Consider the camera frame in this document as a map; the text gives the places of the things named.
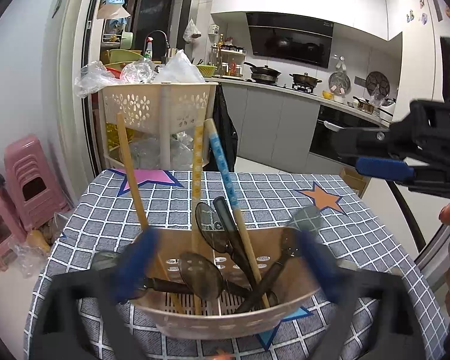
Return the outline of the plain bamboo chopstick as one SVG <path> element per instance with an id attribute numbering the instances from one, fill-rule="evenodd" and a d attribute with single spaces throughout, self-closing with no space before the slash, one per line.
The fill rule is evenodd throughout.
<path id="1" fill-rule="evenodd" d="M 125 127 L 125 120 L 121 112 L 117 113 L 117 129 L 122 153 L 123 164 L 127 173 L 127 181 L 130 187 L 130 194 L 136 209 L 137 218 L 141 227 L 141 233 L 132 243 L 131 249 L 124 253 L 124 263 L 121 265 L 125 273 L 130 277 L 130 282 L 138 284 L 138 280 L 143 282 L 145 273 L 149 267 L 156 268 L 161 276 L 167 281 L 170 277 L 167 274 L 163 261 L 158 254 L 158 231 L 149 226 L 144 205 L 141 200 L 136 175 L 131 159 L 131 152 L 128 145 L 128 136 Z"/>

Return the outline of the blue patterned bamboo chopstick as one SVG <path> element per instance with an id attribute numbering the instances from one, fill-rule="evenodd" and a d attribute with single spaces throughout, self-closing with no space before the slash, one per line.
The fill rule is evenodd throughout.
<path id="1" fill-rule="evenodd" d="M 246 253 L 249 265 L 253 272 L 253 277 L 257 282 L 260 282 L 262 277 L 257 266 L 257 261 L 255 258 L 254 249 L 252 247 L 251 240 L 249 238 L 249 233 L 246 229 L 242 211 L 239 207 L 238 199 L 236 197 L 236 192 L 230 178 L 230 172 L 228 170 L 227 161 L 225 158 L 224 150 L 221 146 L 220 139 L 218 136 L 217 128 L 215 127 L 215 122 L 212 119 L 205 120 L 205 128 L 209 134 L 210 146 L 213 150 L 215 162 L 221 173 L 223 179 L 223 185 L 226 189 L 226 195 L 228 197 L 233 217 L 235 219 L 235 224 L 241 235 L 241 240 L 244 244 L 244 252 Z"/>

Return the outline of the yellow patterned bamboo chopstick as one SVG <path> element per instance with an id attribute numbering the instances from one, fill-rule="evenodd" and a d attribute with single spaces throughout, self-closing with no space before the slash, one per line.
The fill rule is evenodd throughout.
<path id="1" fill-rule="evenodd" d="M 191 225 L 192 225 L 192 251 L 199 252 L 200 232 L 197 226 L 195 209 L 201 201 L 201 172 L 202 172 L 202 151 L 203 151 L 204 125 L 195 127 L 193 138 L 193 169 L 192 169 L 192 203 L 191 203 Z"/>

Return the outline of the black handled slotted spoon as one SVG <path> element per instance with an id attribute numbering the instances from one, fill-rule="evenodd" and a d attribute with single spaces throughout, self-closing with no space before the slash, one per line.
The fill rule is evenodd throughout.
<path id="1" fill-rule="evenodd" d="M 195 209 L 196 224 L 201 236 L 216 252 L 228 254 L 244 272 L 252 289 L 257 281 L 249 265 L 241 235 L 224 196 L 216 197 L 213 206 L 199 202 Z"/>

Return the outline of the cardboard box on floor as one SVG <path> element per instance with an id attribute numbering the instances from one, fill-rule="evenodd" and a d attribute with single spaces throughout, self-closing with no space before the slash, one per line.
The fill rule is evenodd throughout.
<path id="1" fill-rule="evenodd" d="M 362 197 L 368 187 L 370 178 L 360 175 L 351 167 L 343 167 L 340 177 L 359 196 Z"/>

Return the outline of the black pot on stove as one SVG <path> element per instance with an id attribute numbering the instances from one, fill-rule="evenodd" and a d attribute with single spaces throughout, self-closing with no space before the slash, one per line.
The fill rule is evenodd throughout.
<path id="1" fill-rule="evenodd" d="M 310 86 L 310 87 L 315 88 L 318 83 L 322 82 L 322 80 L 319 80 L 315 77 L 309 76 L 307 73 L 290 74 L 290 76 L 292 77 L 293 82 L 296 85 L 301 85 L 301 86 Z"/>

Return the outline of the short pink plastic stool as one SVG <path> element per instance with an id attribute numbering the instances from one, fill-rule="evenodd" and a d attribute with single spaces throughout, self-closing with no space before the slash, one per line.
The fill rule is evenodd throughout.
<path id="1" fill-rule="evenodd" d="M 19 218 L 0 192 L 0 269 L 2 271 L 8 269 L 4 256 L 11 251 L 9 243 L 23 243 L 25 240 L 26 232 Z"/>

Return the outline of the black wok on stove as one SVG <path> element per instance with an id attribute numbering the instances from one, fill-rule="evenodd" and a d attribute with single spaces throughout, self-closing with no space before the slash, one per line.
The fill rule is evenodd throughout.
<path id="1" fill-rule="evenodd" d="M 251 71 L 251 79 L 258 83 L 274 85 L 278 77 L 281 75 L 280 71 L 265 66 L 256 66 L 250 62 L 244 62 L 244 65 L 249 66 Z"/>

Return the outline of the grey checked tablecloth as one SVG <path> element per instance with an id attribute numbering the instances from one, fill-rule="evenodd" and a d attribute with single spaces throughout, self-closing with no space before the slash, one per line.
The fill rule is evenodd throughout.
<path id="1" fill-rule="evenodd" d="M 171 186 L 150 183 L 139 186 L 144 207 L 148 209 L 148 221 L 156 225 L 170 225 L 171 228 L 182 229 L 178 235 L 190 235 L 190 223 L 186 209 L 189 208 L 191 173 L 172 172 L 181 186 Z M 386 271 L 399 267 L 405 274 L 404 281 L 410 289 L 410 296 L 418 320 L 424 331 L 425 349 L 428 359 L 439 359 L 443 354 L 442 340 L 446 337 L 446 323 L 439 312 L 438 304 L 429 285 L 419 272 L 418 267 L 399 245 L 379 218 L 345 185 L 338 175 L 300 175 L 300 174 L 262 174 L 262 173 L 230 173 L 234 184 L 235 201 L 240 204 L 242 217 L 247 228 L 266 228 L 285 224 L 291 214 L 299 206 L 311 204 L 314 200 L 298 190 L 310 190 L 311 193 L 326 193 L 337 195 L 332 197 L 331 205 L 322 210 L 323 230 L 320 239 L 328 245 L 339 258 L 345 258 L 359 267 Z M 220 226 L 226 221 L 226 230 L 232 225 L 233 216 L 224 219 L 225 202 L 219 202 L 219 209 L 212 203 L 226 201 L 226 188 L 218 172 L 205 172 L 202 176 L 202 200 L 209 203 L 219 212 L 214 222 Z M 133 236 L 140 230 L 136 211 L 132 208 L 133 200 L 126 192 L 127 184 L 124 175 L 119 171 L 102 172 L 88 186 L 79 200 L 78 208 L 74 209 L 65 228 L 52 248 L 52 255 L 47 266 L 40 274 L 34 288 L 31 310 L 25 327 L 26 359 L 32 347 L 32 331 L 35 327 L 41 302 L 48 291 L 51 278 L 59 273 L 72 272 L 88 268 L 92 256 L 101 250 L 121 251 L 122 247 L 131 242 Z M 327 326 L 327 317 L 331 316 L 332 305 L 320 295 L 314 295 L 307 300 L 307 307 L 312 311 L 310 317 L 294 322 L 283 322 L 279 332 L 283 331 L 284 340 L 275 336 L 271 342 L 272 349 L 258 354 L 270 355 L 270 359 L 291 359 L 286 353 L 294 348 L 303 350 L 305 345 L 311 348 L 312 339 L 318 339 L 318 334 Z M 105 337 L 105 330 L 92 301 L 80 301 L 80 309 L 88 332 L 91 332 L 92 347 L 97 350 L 99 358 L 108 359 L 112 355 Z M 351 336 L 347 339 L 347 350 L 344 359 L 351 359 L 358 349 L 364 345 L 366 328 L 371 324 L 371 301 L 359 301 L 358 319 L 353 322 Z M 205 353 L 206 342 L 183 341 L 165 338 L 155 327 L 152 320 L 138 308 L 127 305 L 124 309 L 126 322 L 133 328 L 134 334 L 144 340 L 146 349 L 158 359 L 165 358 L 197 358 Z"/>

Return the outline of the tall pink plastic stool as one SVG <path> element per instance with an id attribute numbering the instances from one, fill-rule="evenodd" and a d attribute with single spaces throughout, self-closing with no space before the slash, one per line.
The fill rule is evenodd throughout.
<path id="1" fill-rule="evenodd" d="M 5 148 L 4 169 L 7 189 L 26 232 L 70 208 L 36 135 Z"/>

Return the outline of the black range hood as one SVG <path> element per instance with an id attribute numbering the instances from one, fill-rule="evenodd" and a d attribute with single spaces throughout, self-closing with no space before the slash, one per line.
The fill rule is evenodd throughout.
<path id="1" fill-rule="evenodd" d="M 274 12 L 248 12 L 246 18 L 254 55 L 328 67 L 333 22 Z"/>

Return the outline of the clear plastic bags on rack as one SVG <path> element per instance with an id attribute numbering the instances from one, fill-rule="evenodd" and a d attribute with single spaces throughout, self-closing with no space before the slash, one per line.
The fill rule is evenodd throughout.
<path id="1" fill-rule="evenodd" d="M 148 58 L 128 63 L 116 77 L 101 61 L 93 61 L 83 67 L 74 81 L 74 94 L 85 98 L 107 86 L 186 83 L 202 84 L 206 80 L 196 65 L 192 64 L 181 49 L 164 67 L 159 67 Z"/>

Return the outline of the beige perforated plastic basket rack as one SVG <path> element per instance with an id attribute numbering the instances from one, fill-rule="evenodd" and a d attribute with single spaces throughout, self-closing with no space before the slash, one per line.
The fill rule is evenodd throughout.
<path id="1" fill-rule="evenodd" d="M 171 169 L 170 136 L 204 124 L 213 114 L 216 82 L 107 86 L 98 92 L 100 124 L 124 126 L 155 135 L 160 142 L 161 168 Z"/>

